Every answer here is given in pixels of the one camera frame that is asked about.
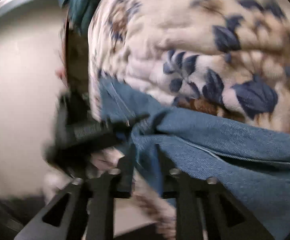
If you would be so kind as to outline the blue denim pants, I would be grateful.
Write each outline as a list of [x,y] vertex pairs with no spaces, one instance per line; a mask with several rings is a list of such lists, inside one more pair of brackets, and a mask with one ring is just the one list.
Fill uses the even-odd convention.
[[157,149],[183,172],[218,178],[275,239],[290,239],[290,134],[183,108],[165,107],[112,78],[99,82],[101,115],[112,121],[143,116],[129,142],[136,168],[162,191]]

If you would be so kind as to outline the dark wooden bed frame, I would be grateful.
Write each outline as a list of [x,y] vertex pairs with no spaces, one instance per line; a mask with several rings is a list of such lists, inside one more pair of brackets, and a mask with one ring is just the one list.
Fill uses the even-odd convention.
[[65,84],[80,94],[88,92],[89,50],[87,38],[81,37],[66,15],[62,29],[62,57],[65,69]]

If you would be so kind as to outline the cream floral fleece blanket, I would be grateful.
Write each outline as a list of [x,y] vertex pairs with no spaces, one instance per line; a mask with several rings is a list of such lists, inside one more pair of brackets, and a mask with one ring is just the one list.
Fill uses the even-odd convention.
[[[288,0],[101,0],[87,33],[89,100],[112,78],[176,107],[290,134]],[[176,208],[136,169],[133,202],[165,239]]]

